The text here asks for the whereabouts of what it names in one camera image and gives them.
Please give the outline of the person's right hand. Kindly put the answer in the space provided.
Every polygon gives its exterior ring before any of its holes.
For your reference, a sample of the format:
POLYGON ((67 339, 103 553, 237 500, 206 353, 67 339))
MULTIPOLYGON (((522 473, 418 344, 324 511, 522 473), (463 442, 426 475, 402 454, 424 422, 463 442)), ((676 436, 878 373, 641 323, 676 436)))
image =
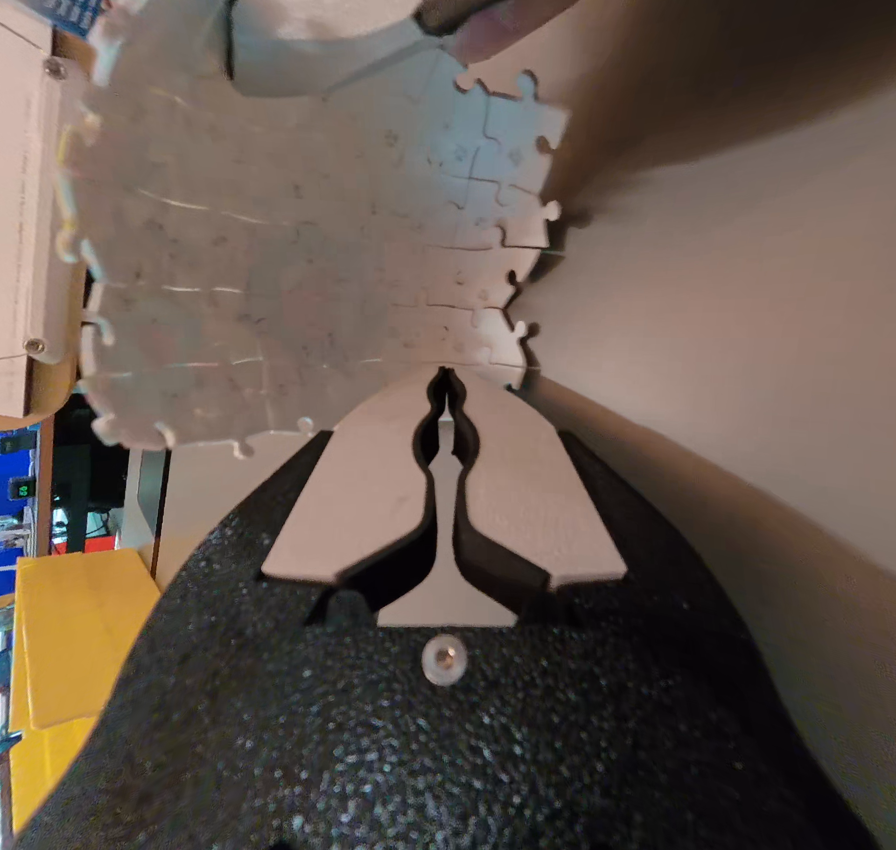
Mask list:
POLYGON ((538 8, 524 0, 501 2, 471 16, 445 43, 455 60, 469 66, 489 60, 542 24, 538 8))

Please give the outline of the assembled white puzzle ball shell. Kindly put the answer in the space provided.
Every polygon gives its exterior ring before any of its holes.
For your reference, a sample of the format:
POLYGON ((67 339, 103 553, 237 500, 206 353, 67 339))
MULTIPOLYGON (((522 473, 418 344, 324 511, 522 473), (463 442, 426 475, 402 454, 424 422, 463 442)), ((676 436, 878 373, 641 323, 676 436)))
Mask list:
POLYGON ((441 366, 519 388, 506 310, 561 207, 569 119, 535 76, 491 94, 438 46, 328 94, 225 76, 229 0, 118 0, 63 134, 61 258, 93 278, 81 387, 108 445, 330 429, 441 366))

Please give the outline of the white instruction board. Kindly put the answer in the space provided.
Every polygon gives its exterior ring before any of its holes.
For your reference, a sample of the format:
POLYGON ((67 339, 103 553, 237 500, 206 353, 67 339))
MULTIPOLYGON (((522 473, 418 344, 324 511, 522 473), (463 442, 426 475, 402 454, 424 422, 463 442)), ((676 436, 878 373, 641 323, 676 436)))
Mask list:
POLYGON ((57 149, 85 88, 51 55, 52 30, 1 2, 1 426, 27 427, 71 395, 79 360, 83 263, 56 252, 57 149))

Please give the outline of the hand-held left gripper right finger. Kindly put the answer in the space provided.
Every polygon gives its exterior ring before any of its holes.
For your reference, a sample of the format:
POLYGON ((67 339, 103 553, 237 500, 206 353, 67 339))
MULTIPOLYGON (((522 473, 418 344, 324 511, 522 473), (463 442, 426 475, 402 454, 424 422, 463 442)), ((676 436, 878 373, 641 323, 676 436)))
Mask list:
POLYGON ((628 568, 559 433, 509 390, 448 372, 454 508, 461 575, 503 608, 525 612, 568 587, 622 579, 628 568))

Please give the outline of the yellow plastic bin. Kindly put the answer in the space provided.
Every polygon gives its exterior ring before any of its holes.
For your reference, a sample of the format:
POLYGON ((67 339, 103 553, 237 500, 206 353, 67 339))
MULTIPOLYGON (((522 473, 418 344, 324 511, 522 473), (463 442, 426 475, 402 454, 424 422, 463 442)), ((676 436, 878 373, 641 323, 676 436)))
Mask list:
POLYGON ((84 747, 161 592, 134 549, 20 558, 9 725, 17 836, 84 747))

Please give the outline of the blue storage bin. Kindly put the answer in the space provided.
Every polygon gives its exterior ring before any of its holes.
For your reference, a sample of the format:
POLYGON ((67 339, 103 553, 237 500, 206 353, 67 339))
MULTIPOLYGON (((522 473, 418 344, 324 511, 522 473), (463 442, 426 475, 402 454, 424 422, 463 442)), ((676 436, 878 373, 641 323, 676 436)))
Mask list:
POLYGON ((38 553, 39 426, 1 434, 1 595, 15 591, 21 558, 38 553))

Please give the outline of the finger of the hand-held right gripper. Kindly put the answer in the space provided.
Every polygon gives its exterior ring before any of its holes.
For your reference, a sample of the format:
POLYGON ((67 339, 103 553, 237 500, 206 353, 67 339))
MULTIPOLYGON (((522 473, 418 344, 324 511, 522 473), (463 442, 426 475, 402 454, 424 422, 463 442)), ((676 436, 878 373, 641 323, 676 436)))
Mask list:
POLYGON ((284 38, 273 32, 274 0, 228 0, 226 77, 242 95, 327 95, 409 58, 442 49, 466 16, 420 6, 364 35, 284 38))

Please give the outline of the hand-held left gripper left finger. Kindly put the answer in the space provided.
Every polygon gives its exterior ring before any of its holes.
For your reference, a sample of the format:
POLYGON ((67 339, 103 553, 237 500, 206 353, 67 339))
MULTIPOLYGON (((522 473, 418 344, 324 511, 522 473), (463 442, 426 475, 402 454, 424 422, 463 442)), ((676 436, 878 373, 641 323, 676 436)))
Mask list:
POLYGON ((429 469, 445 404, 442 366, 387 385, 329 434, 262 573, 352 590, 373 612, 431 572, 437 519, 429 469))

